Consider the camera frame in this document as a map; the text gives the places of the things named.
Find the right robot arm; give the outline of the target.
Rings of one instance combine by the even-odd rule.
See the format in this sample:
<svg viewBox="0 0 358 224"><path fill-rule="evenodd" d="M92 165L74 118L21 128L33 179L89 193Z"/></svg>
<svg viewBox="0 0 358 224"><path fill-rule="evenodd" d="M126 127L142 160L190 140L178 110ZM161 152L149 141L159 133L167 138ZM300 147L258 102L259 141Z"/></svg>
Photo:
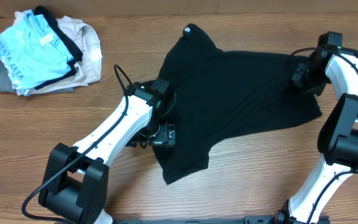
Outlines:
<svg viewBox="0 0 358 224"><path fill-rule="evenodd" d="M338 102L318 136L318 161L301 186L267 223L328 223L321 212L344 181L358 174L358 51L343 47L342 34L327 32L298 66L292 86L322 94L331 84Z"/></svg>

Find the black polo shirt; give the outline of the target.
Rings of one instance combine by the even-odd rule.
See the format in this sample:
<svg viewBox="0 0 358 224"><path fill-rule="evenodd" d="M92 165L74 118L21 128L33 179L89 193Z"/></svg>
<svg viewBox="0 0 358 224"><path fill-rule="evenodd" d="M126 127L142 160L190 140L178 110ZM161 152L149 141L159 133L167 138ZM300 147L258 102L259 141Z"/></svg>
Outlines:
<svg viewBox="0 0 358 224"><path fill-rule="evenodd" d="M159 77L177 96L167 115L175 125L175 145L155 148L163 179L172 184L209 164L220 141L292 128L322 113L312 94L301 94L290 80L306 57L223 51L205 31L188 24L168 52Z"/></svg>

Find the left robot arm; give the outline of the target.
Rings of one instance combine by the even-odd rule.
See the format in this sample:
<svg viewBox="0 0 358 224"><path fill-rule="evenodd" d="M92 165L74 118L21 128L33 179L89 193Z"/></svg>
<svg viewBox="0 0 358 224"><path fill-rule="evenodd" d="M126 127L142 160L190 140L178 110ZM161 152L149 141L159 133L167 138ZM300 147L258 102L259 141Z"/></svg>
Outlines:
<svg viewBox="0 0 358 224"><path fill-rule="evenodd" d="M177 99L161 78L129 85L116 110L84 139L69 147L56 145L48 159L39 204L68 223L113 223L104 206L109 168L125 147L168 149L175 127L166 115Z"/></svg>

